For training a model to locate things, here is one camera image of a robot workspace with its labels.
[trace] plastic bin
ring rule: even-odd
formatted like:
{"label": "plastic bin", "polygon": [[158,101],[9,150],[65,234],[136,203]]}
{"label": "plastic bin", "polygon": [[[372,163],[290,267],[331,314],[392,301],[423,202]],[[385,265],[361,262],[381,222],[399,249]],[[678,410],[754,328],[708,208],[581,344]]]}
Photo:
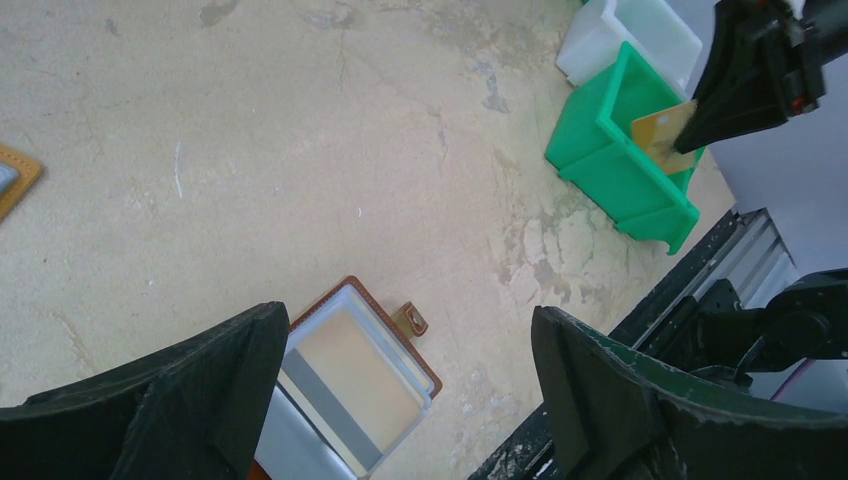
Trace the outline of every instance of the plastic bin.
{"label": "plastic bin", "polygon": [[613,64],[622,42],[681,90],[702,48],[663,0],[592,0],[571,22],[556,64],[572,84],[583,85]]}
{"label": "plastic bin", "polygon": [[[694,168],[665,175],[630,140],[630,123],[683,99],[629,44],[618,60],[568,98],[545,156],[637,240],[677,253],[698,222],[686,199]],[[703,149],[696,152],[700,160]]]}

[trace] green plastic bin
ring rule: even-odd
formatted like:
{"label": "green plastic bin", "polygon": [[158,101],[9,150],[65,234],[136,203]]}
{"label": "green plastic bin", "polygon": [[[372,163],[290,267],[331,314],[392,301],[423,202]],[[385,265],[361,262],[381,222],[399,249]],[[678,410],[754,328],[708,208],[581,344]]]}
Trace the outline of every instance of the green plastic bin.
{"label": "green plastic bin", "polygon": [[[545,157],[637,240],[680,250],[700,212],[686,199],[694,168],[666,175],[630,140],[630,123],[684,100],[629,44],[615,64],[576,89]],[[703,149],[696,152],[700,161]]]}

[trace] gray strip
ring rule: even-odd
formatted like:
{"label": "gray strip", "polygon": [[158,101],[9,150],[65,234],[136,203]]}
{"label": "gray strip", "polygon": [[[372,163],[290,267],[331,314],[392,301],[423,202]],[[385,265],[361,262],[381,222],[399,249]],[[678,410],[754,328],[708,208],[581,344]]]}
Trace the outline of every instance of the gray strip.
{"label": "gray strip", "polygon": [[357,478],[280,387],[271,396],[254,458],[277,480]]}
{"label": "gray strip", "polygon": [[283,371],[297,385],[324,421],[331,426],[359,463],[370,470],[380,461],[383,453],[362,431],[350,413],[345,410],[341,402],[297,350],[286,354],[283,359]]}
{"label": "gray strip", "polygon": [[[373,340],[377,344],[377,346],[380,349],[380,353],[389,357],[389,360],[392,362],[392,365],[394,365],[395,368],[400,370],[401,375],[403,375],[404,378],[406,378],[406,380],[409,382],[409,384],[412,385],[412,388],[414,388],[418,392],[418,394],[421,395],[422,397],[424,397],[424,398],[429,397],[430,392],[432,392],[433,388],[435,388],[435,384],[430,383],[430,384],[427,384],[427,385],[422,385],[421,382],[418,381],[418,378],[415,377],[415,375],[412,373],[412,371],[409,369],[409,367],[406,365],[406,363],[400,357],[400,354],[397,352],[397,350],[395,350],[391,345],[389,345],[390,340],[388,340],[380,332],[377,331],[377,328],[386,328],[386,327],[384,327],[383,325],[380,325],[378,327],[378,326],[372,324],[371,319],[365,318],[366,316],[368,316],[368,314],[363,312],[360,309],[354,309],[353,314],[354,314],[354,316],[356,316],[356,319],[358,320],[357,327],[359,327],[360,330],[361,329],[365,330],[365,332],[363,332],[363,333],[365,333],[366,336],[369,339]],[[380,322],[380,319],[378,318],[376,313],[373,314],[372,318],[373,318],[374,321]],[[386,333],[388,333],[389,337],[392,337],[394,335],[391,331],[387,331]],[[396,342],[395,344],[397,345],[398,350],[408,352],[408,350],[406,349],[406,347],[403,346],[403,344],[401,344],[400,342],[397,342],[397,341],[395,341],[395,342]],[[418,365],[418,363],[415,362],[415,359],[413,359],[413,362],[415,363],[416,366],[419,367],[419,370],[421,372],[421,376],[423,376],[424,378],[430,378],[427,375],[427,372],[425,372],[424,369],[421,369],[420,366]]]}

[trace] white wall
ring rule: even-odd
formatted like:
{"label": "white wall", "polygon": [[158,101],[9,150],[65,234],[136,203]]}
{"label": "white wall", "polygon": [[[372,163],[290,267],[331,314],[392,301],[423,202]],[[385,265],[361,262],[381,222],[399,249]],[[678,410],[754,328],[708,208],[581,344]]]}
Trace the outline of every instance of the white wall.
{"label": "white wall", "polygon": [[[714,3],[667,0],[703,40],[688,87],[709,55]],[[848,56],[825,68],[815,112],[711,147],[741,212],[767,208],[802,274],[848,266]]]}

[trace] black cable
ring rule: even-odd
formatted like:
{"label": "black cable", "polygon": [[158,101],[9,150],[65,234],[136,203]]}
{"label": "black cable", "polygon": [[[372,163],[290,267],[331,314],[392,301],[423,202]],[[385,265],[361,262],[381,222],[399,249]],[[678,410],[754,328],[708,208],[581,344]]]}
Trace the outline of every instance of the black cable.
{"label": "black cable", "polygon": [[742,384],[742,380],[745,378],[748,368],[751,367],[751,364],[754,363],[754,360],[757,359],[767,343],[768,340],[766,340],[766,337],[760,336],[760,338],[751,345],[751,348],[745,352],[745,355],[743,355],[742,359],[739,360],[739,363],[736,364],[736,373],[733,375],[733,383],[737,385]]}

